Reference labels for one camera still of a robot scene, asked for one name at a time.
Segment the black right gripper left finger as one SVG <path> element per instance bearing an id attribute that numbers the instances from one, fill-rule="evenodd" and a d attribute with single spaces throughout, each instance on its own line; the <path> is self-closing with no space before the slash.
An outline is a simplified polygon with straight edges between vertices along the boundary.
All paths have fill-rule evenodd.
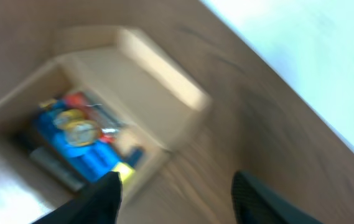
<path id="1" fill-rule="evenodd" d="M 119 173 L 111 171 L 34 224 L 115 224 L 122 202 L 122 189 Z"/>

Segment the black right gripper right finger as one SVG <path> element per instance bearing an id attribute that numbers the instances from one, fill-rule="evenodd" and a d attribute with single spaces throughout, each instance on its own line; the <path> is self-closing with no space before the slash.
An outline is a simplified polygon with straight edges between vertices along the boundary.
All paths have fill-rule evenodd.
<path id="1" fill-rule="evenodd" d="M 238 224 L 321 224 L 248 172 L 235 172 L 231 197 Z"/>

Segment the yellow highlighter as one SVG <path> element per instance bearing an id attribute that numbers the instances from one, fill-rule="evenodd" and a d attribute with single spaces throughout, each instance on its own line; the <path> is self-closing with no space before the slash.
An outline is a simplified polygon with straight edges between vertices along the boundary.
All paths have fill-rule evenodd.
<path id="1" fill-rule="evenodd" d="M 128 183 L 136 172 L 136 167 L 144 157 L 145 151 L 141 146 L 132 147 L 131 151 L 121 161 L 118 161 L 111 169 L 117 172 L 122 184 Z"/>

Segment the blue whiteboard eraser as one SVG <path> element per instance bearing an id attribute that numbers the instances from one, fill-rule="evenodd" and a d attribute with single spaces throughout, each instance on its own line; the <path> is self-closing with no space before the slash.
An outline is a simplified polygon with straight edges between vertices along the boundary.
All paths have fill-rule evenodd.
<path id="1" fill-rule="evenodd" d="M 100 141 L 100 138 L 93 144 L 83 147 L 73 147 L 67 144 L 60 136 L 54 140 L 41 132 L 36 119 L 34 126 L 39 134 L 87 181 L 94 183 L 111 171 L 114 165 L 122 159 L 114 151 L 109 143 Z"/>

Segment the red black stapler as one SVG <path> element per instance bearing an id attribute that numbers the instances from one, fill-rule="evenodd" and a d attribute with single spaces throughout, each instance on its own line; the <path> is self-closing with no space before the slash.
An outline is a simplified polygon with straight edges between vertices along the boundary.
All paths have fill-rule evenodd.
<path id="1" fill-rule="evenodd" d="M 101 129 L 100 141 L 102 142 L 114 143 L 126 125 L 113 110 L 90 92 L 69 93 L 62 99 L 69 108 L 82 110 L 86 118 L 96 121 Z"/>

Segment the cardboard box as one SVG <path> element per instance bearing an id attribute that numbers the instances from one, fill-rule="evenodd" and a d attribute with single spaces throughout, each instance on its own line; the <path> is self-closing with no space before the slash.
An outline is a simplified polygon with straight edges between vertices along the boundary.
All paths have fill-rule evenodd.
<path id="1" fill-rule="evenodd" d="M 145 150 L 123 186 L 129 203 L 194 136 L 210 95 L 147 34 L 123 26 L 76 26 L 56 31 L 55 55 L 0 99 L 0 133 L 14 133 L 44 100 L 83 91 L 127 128 L 117 140 L 126 152 Z"/>

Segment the black whiteboard marker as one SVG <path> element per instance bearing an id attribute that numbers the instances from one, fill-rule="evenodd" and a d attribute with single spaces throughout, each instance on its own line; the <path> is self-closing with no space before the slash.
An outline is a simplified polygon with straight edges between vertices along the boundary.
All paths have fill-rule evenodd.
<path id="1" fill-rule="evenodd" d="M 72 192 L 78 192 L 84 188 L 85 184 L 83 181 L 67 169 L 55 156 L 49 153 L 46 148 L 40 146 L 34 149 L 29 154 L 29 157 Z"/>

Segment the gold correction tape dispenser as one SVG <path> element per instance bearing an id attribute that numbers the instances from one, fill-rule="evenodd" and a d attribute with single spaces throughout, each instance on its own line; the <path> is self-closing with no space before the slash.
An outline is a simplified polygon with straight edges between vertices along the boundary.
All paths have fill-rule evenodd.
<path id="1" fill-rule="evenodd" d="M 38 129 L 54 140 L 60 136 L 73 147 L 93 144 L 101 136 L 98 124 L 88 119 L 81 107 L 71 106 L 65 99 L 51 98 L 39 103 Z"/>

